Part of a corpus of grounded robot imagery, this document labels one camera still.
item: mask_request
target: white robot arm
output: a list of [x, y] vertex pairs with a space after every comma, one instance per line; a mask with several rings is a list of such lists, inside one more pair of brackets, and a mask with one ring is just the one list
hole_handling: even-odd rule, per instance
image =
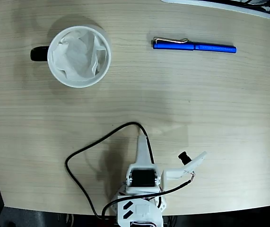
[[[179, 156], [184, 163], [183, 167], [165, 169], [160, 174], [157, 165], [151, 162], [146, 136], [139, 135], [136, 162], [129, 166], [126, 182], [122, 184], [113, 200], [167, 191], [167, 180], [179, 179], [185, 174], [194, 176], [194, 169], [202, 163], [205, 156], [206, 152], [203, 152], [191, 160], [184, 152]], [[167, 203], [162, 195], [121, 201], [113, 205], [112, 209], [117, 213], [118, 224], [121, 227], [130, 227], [131, 225], [163, 227], [162, 212], [166, 207]]]

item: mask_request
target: wooden table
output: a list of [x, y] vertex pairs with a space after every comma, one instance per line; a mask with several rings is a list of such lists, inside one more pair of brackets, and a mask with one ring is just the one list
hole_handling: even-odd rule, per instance
[[[98, 24], [113, 61], [96, 85], [59, 83], [30, 50], [62, 29]], [[237, 54], [153, 50], [154, 36], [234, 44]], [[270, 205], [270, 20], [160, 0], [0, 0], [0, 189], [6, 206], [92, 214], [65, 158], [128, 121], [155, 162], [209, 155], [165, 215]], [[71, 160], [98, 213], [135, 161], [129, 127]], [[188, 178], [172, 182], [174, 187]]]

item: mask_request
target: tissue paper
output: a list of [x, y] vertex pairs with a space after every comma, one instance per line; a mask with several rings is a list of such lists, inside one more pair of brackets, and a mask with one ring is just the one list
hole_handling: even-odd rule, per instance
[[67, 79], [94, 78], [106, 60], [106, 48], [94, 33], [81, 30], [67, 33], [52, 52], [53, 63]]

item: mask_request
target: dark floor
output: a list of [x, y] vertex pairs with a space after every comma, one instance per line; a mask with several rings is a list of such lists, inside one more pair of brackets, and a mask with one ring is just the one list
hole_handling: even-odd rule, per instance
[[[95, 216], [73, 215], [73, 217], [74, 227], [105, 226], [104, 223], [98, 222]], [[164, 221], [168, 222], [168, 216], [164, 216]], [[0, 215], [0, 227], [15, 225], [16, 227], [71, 227], [71, 222], [72, 216], [68, 215], [67, 218], [67, 214], [6, 207]], [[270, 227], [270, 207], [214, 214], [180, 215], [177, 219], [174, 216], [170, 217], [168, 225], [168, 227]], [[115, 217], [106, 226], [117, 226]]]

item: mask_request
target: black mug handle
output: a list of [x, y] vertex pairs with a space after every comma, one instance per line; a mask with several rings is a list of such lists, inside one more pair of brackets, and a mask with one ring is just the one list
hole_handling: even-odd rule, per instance
[[47, 61], [49, 46], [38, 46], [31, 50], [32, 61]]

